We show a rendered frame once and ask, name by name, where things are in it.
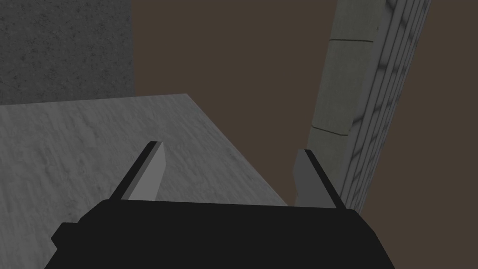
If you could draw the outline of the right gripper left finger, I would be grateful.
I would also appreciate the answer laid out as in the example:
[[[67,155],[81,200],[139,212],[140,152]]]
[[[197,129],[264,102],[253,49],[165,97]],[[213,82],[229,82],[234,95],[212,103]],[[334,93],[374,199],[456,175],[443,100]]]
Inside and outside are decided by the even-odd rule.
[[[148,142],[109,198],[112,200],[154,201],[165,168],[164,143]]]

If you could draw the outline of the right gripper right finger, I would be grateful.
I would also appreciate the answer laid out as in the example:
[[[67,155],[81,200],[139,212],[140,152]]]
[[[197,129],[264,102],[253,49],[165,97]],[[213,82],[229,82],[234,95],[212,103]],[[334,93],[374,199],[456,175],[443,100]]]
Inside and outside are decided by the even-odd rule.
[[[295,206],[345,209],[340,196],[309,149],[297,152],[293,168]]]

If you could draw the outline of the grey table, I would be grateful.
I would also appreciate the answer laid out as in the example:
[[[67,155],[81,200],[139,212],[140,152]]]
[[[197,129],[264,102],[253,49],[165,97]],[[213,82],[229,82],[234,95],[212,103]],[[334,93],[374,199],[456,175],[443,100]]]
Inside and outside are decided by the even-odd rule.
[[[108,198],[150,141],[159,201],[284,201],[186,94],[0,106],[0,269],[44,269],[52,234]]]

